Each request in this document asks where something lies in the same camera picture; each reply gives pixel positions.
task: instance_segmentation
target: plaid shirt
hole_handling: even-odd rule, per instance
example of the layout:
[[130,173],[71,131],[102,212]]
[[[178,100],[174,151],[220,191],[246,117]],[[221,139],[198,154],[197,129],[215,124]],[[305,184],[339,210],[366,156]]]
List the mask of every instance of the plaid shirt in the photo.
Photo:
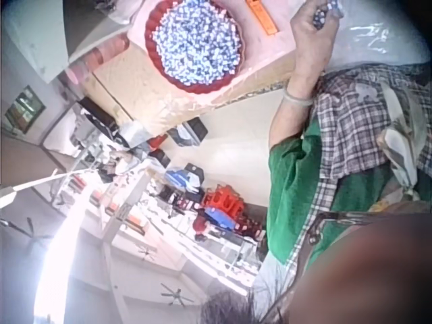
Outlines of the plaid shirt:
[[311,111],[321,129],[320,179],[308,217],[287,260],[295,273],[299,250],[306,231],[318,213],[329,211],[338,181],[350,174],[384,164],[387,159],[377,146],[377,137],[391,124],[380,82],[395,90],[402,106],[402,87],[407,88],[427,118],[427,143],[418,168],[432,177],[432,107],[429,64],[390,66],[361,65],[323,76]]

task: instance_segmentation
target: red tray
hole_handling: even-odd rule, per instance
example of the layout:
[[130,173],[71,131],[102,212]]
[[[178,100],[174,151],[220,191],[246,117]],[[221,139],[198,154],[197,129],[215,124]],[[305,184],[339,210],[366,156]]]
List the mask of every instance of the red tray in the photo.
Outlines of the red tray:
[[[145,42],[146,42],[146,48],[148,51],[148,56],[150,57],[151,61],[153,62],[154,66],[158,69],[158,71],[173,85],[175,85],[177,88],[182,89],[186,92],[190,93],[196,93],[196,94],[203,94],[203,93],[210,93],[213,91],[217,91],[221,89],[224,86],[227,86],[230,84],[230,82],[237,76],[238,72],[240,71],[240,68],[242,67],[243,61],[244,61],[244,41],[242,38],[242,32],[240,29],[240,26],[237,24],[237,31],[240,36],[240,48],[238,49],[240,53],[240,62],[236,66],[236,71],[234,74],[226,74],[222,79],[214,81],[212,84],[193,84],[190,86],[186,86],[182,84],[179,80],[172,78],[171,76],[168,76],[162,65],[161,56],[156,52],[156,42],[152,39],[152,34],[156,30],[156,27],[160,25],[162,17],[165,15],[165,13],[168,11],[168,9],[171,9],[174,6],[174,2],[181,3],[182,0],[163,0],[160,3],[156,5],[156,7],[151,11],[150,15],[148,16],[148,20],[146,23],[146,30],[144,33]],[[220,10],[224,9],[220,5],[211,2],[212,5],[219,8]],[[227,10],[228,17],[232,18],[231,13]]]

